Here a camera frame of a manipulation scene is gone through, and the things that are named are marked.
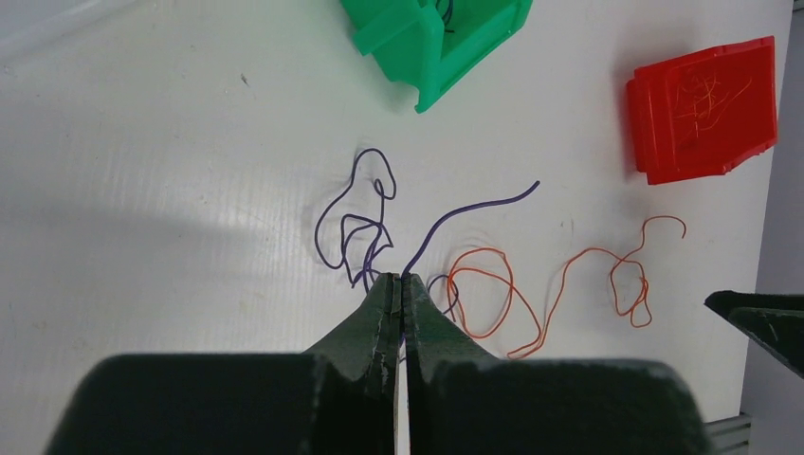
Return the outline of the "green plastic bin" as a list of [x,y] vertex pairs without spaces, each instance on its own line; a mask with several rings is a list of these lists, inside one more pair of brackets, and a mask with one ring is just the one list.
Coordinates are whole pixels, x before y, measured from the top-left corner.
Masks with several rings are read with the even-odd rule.
[[532,0],[342,0],[357,51],[417,89],[423,114],[525,24]]

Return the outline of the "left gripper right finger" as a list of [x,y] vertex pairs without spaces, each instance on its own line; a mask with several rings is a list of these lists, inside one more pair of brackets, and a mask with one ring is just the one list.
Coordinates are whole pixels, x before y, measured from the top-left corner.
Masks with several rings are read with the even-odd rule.
[[500,361],[433,303],[422,279],[402,275],[413,454],[492,454],[499,447],[491,399]]

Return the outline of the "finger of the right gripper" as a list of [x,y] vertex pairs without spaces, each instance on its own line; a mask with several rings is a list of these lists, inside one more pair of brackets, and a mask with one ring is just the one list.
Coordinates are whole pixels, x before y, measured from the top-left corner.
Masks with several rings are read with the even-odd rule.
[[803,377],[803,295],[718,291],[704,306],[755,341],[779,363]]

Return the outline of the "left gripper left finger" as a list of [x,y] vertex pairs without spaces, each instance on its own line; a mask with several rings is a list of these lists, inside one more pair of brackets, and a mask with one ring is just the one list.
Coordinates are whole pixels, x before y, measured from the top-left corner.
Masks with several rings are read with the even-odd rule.
[[306,352],[316,361],[312,454],[394,454],[402,279],[383,274]]

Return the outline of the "red plastic bin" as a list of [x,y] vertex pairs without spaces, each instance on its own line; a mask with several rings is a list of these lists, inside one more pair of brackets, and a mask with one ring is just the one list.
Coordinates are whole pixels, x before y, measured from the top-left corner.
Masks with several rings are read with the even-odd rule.
[[638,67],[626,102],[635,167],[650,185],[725,175],[777,144],[775,38]]

